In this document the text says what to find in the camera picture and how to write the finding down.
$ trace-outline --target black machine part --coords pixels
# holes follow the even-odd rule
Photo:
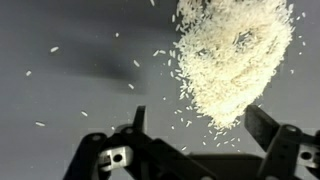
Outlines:
[[[185,156],[161,139],[143,131],[145,107],[139,106],[134,123],[85,136],[64,180],[106,180],[116,168],[137,180],[298,180],[296,165],[320,179],[320,133],[304,134],[292,125],[279,125],[255,105],[246,109],[245,127],[266,151],[250,154]]]

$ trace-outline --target rice grain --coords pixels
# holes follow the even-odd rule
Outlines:
[[[133,63],[135,66],[140,67],[140,64],[136,60],[133,60]]]

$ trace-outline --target falling rice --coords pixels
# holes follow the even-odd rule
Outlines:
[[[174,77],[177,81],[181,81],[181,78],[179,76]]]
[[[175,22],[176,21],[176,15],[172,15],[172,22]]]
[[[140,67],[140,64],[139,64],[136,60],[133,60],[133,63],[134,63],[134,65],[136,65],[137,67]]]
[[[59,50],[59,47],[56,46],[56,47],[51,48],[51,49],[50,49],[50,52],[51,52],[51,53],[54,53],[54,52],[56,52],[56,51],[58,51],[58,50]]]
[[[189,127],[191,124],[192,124],[192,122],[191,122],[191,121],[187,121],[187,125],[186,125],[186,127]]]
[[[81,111],[81,114],[82,114],[83,116],[85,116],[85,117],[88,117],[88,113],[85,112],[85,111]]]
[[[164,50],[159,50],[159,53],[160,53],[160,54],[166,54],[166,51],[164,51]]]
[[[36,124],[37,126],[40,126],[40,127],[44,127],[44,126],[46,126],[44,123],[39,122],[39,121],[37,121],[35,124]]]
[[[153,53],[153,56],[157,56],[159,54],[159,50],[156,50],[154,53]]]
[[[134,86],[132,84],[128,84],[129,88],[134,89]]]
[[[291,42],[292,9],[286,0],[179,1],[185,33],[173,43],[178,65],[192,102],[213,126],[230,128],[261,96]]]
[[[26,76],[31,76],[32,72],[31,71],[27,71],[26,72]]]
[[[150,0],[152,6],[155,6],[154,0]]]

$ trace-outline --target gray background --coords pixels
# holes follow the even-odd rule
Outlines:
[[[257,103],[263,103],[262,108],[279,122],[313,134],[320,125],[320,3],[294,3],[294,16],[305,11],[307,17],[295,22],[286,60]],[[196,119],[196,114],[186,111],[174,114],[190,104],[178,100],[180,84],[169,75],[177,64],[164,66],[168,56],[152,54],[157,49],[167,51],[179,38],[175,24],[170,23],[175,1],[156,0],[156,4],[151,7],[149,0],[1,0],[2,180],[62,179],[84,135],[97,131],[111,135],[112,126],[131,122],[138,104],[148,108],[147,133],[178,149],[187,146],[185,153],[237,153],[239,149],[263,155],[242,124],[213,141],[208,118]],[[51,54],[54,46],[60,49]],[[26,77],[28,70],[32,75]],[[135,89],[128,88],[128,83]],[[192,125],[186,128],[180,117],[192,120]],[[36,126],[36,121],[46,126]],[[216,148],[218,142],[232,137],[241,138],[234,142],[235,148],[230,144]],[[298,173],[306,174],[303,169]],[[127,175],[117,170],[113,179],[127,179]]]

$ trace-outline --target metal clip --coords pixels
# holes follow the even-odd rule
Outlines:
[[[126,167],[131,164],[133,151],[129,146],[108,149],[99,155],[99,167],[102,171]]]

